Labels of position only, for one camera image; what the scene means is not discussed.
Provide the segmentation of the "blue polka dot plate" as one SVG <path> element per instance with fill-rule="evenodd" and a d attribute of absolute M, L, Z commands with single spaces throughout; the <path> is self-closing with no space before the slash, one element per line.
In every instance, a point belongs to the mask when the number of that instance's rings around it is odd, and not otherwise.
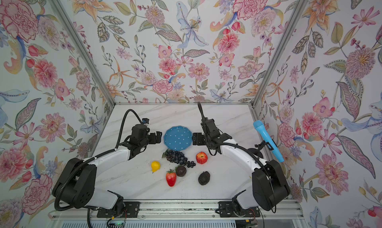
<path fill-rule="evenodd" d="M 193 144 L 193 133 L 184 126 L 173 126 L 168 129 L 163 137 L 168 149 L 183 151 Z"/>

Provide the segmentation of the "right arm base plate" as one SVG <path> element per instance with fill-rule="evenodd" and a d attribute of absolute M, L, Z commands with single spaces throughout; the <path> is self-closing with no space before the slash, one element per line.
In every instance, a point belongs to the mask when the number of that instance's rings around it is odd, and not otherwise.
<path fill-rule="evenodd" d="M 260 211 L 257 207 L 244 209 L 238 202 L 220 201 L 215 211 L 221 218 L 258 218 Z"/>

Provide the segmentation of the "red apple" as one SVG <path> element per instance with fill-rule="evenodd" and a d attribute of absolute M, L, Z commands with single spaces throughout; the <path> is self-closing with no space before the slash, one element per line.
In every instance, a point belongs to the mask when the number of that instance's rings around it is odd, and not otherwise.
<path fill-rule="evenodd" d="M 205 164 L 208 161 L 208 156 L 205 152 L 199 152 L 196 155 L 196 160 L 198 164 Z"/>

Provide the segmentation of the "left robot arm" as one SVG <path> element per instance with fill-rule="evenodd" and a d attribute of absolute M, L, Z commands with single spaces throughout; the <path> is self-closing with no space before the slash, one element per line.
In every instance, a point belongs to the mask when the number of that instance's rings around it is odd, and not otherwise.
<path fill-rule="evenodd" d="M 125 140 L 118 139 L 116 148 L 85 160 L 70 159 L 52 191 L 55 210 L 101 208 L 120 215 L 125 209 L 124 198 L 110 190 L 96 188 L 96 178 L 131 160 L 145 151 L 148 145 L 161 143 L 162 134 L 160 131 L 151 132 L 145 124 L 137 124 Z"/>

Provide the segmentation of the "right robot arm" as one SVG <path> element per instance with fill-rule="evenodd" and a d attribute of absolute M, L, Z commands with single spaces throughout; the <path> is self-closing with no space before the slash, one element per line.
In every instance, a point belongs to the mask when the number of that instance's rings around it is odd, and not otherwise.
<path fill-rule="evenodd" d="M 240 208 L 261 207 L 270 211 L 290 195 L 290 188 L 281 168 L 281 163 L 285 160 L 261 121 L 253 123 L 263 139 L 260 144 L 255 145 L 255 149 L 238 145 L 230 135 L 217 128 L 213 119 L 202 118 L 201 126 L 202 133 L 193 133 L 193 145 L 205 145 L 208 149 L 230 158 L 252 180 L 249 188 L 244 188 L 234 198 Z"/>

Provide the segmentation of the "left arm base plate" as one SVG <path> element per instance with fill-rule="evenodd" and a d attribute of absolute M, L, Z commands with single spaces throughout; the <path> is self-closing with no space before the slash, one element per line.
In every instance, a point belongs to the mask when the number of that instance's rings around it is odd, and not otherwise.
<path fill-rule="evenodd" d="M 117 203 L 111 209 L 100 208 L 97 218 L 137 218 L 140 202 Z"/>

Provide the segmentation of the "yellow lemon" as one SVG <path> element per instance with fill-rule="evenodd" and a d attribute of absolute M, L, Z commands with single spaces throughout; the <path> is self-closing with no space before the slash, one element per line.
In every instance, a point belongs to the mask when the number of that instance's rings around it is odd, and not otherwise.
<path fill-rule="evenodd" d="M 158 171 L 159 169 L 161 168 L 161 164 L 159 161 L 153 161 L 151 163 L 151 170 L 152 170 L 152 173 Z"/>

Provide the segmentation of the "black avocado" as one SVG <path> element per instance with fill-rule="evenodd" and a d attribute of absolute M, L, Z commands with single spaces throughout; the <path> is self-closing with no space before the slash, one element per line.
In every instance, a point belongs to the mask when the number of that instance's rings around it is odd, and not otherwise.
<path fill-rule="evenodd" d="M 210 182 L 210 173 L 208 171 L 203 172 L 198 177 L 198 182 L 200 185 L 205 186 Z"/>

